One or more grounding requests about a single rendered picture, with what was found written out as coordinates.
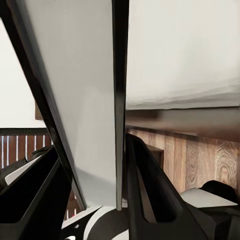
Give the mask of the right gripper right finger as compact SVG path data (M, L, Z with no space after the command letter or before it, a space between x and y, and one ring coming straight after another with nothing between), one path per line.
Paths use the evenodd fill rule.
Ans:
M129 240L210 240L145 142L125 136ZM156 223L146 221L137 167Z

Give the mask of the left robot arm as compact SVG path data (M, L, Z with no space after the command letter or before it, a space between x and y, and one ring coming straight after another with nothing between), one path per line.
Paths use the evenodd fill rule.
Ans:
M15 179L26 171L36 160L47 152L53 145L45 146L32 152L31 161L26 158L0 169L0 193L7 188Z

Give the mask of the hardback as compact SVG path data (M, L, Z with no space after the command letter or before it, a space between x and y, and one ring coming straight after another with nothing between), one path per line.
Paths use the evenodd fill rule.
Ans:
M0 0L0 19L82 211L122 210L130 0Z

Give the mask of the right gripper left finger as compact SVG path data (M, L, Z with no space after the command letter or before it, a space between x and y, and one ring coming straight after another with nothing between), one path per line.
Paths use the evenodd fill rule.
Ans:
M71 189L53 145L0 192L0 240L59 240Z

